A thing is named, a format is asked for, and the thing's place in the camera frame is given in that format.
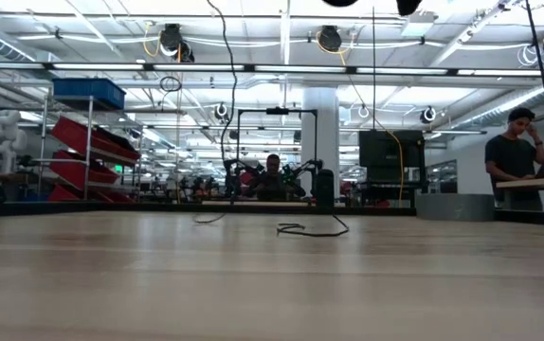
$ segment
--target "dark hair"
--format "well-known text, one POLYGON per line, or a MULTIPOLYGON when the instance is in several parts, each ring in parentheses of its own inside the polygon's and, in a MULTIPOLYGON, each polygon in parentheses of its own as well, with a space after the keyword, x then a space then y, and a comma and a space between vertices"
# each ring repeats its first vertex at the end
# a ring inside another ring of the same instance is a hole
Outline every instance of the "dark hair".
POLYGON ((516 121, 519 118, 526 117, 529 120, 534 120, 535 114, 531 110, 527 108, 516 108, 515 110, 510 113, 508 116, 508 122, 516 121))

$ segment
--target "man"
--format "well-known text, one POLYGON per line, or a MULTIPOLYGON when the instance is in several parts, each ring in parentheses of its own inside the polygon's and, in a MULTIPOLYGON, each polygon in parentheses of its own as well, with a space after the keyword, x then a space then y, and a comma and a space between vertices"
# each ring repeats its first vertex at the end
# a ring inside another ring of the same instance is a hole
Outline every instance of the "man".
POLYGON ((265 160, 266 171, 254 179, 246 192, 247 196, 257 194, 260 200, 286 200, 287 194, 302 197, 306 195, 305 190, 299 186, 285 185, 282 182, 279 169, 281 159, 276 154, 268 155, 265 160))
POLYGON ((490 139, 485 146, 485 167, 491 176, 491 185, 501 208, 517 210, 543 210, 537 190, 513 190, 507 200, 497 182, 530 180, 535 178, 534 161, 544 163, 544 144, 532 124, 535 114, 525 108, 517 108, 508 116, 508 130, 490 139), (525 131, 535 146, 520 139, 525 131))

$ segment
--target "white humanoid robot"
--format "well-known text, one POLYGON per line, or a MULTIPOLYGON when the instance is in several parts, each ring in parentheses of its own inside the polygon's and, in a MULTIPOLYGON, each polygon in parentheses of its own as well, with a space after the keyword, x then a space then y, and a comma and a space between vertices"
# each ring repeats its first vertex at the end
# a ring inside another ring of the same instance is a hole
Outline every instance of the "white humanoid robot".
POLYGON ((17 122, 21 119, 18 111, 3 111, 0 114, 0 174, 9 174, 15 171, 15 158, 17 152, 22 151, 27 145, 26 132, 20 130, 17 122))

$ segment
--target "blue bin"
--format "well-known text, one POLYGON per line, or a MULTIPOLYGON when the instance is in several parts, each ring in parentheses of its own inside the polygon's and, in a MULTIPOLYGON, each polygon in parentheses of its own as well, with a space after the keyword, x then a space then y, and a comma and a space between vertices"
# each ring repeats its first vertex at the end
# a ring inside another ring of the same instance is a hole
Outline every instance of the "blue bin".
POLYGON ((53 98, 77 110, 89 110, 91 96, 94 110, 123 110, 124 95, 125 92, 108 79, 53 80, 53 98))

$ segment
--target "white column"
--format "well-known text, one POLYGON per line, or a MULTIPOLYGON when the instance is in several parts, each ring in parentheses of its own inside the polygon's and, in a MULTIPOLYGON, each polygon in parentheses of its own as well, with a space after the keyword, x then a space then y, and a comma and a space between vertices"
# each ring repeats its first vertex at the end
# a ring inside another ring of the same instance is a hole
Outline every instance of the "white column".
MULTIPOLYGON (((335 197, 339 197, 339 102, 336 88, 304 88, 301 107, 318 110, 317 158, 323 160, 324 169, 335 176, 335 197)), ((315 118, 309 113, 301 114, 301 163, 314 158, 315 118)), ((301 176, 301 186, 310 195, 312 178, 310 173, 301 176)))

